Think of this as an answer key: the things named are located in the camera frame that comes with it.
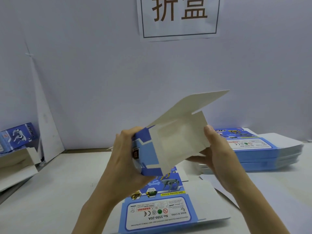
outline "sign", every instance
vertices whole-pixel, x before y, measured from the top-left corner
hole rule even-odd
[[[223,0],[137,0],[142,41],[217,37]]]

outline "forearm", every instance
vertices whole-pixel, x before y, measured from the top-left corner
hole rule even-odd
[[[258,188],[248,181],[232,192],[251,234],[290,234]]]
[[[99,204],[92,197],[82,207],[72,234],[101,234],[114,205]]]

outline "ce mark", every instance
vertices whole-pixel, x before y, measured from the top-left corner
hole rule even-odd
[[[150,211],[148,211],[148,212],[149,212],[148,216],[150,216],[151,212]],[[144,211],[144,216],[146,216],[146,215],[147,215],[147,212]]]

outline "gray robot dog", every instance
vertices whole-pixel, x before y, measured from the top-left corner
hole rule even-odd
[[[166,185],[169,186],[169,192],[171,191],[172,185],[173,185],[174,183],[177,184],[177,188],[178,188],[179,183],[180,183],[179,180],[177,180],[177,179],[167,179],[167,180],[162,180],[161,182],[164,184],[163,189],[165,189]]]

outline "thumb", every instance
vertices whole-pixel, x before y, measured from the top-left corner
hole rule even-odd
[[[224,144],[224,139],[216,133],[212,126],[206,125],[204,127],[204,133],[211,145],[218,147]]]

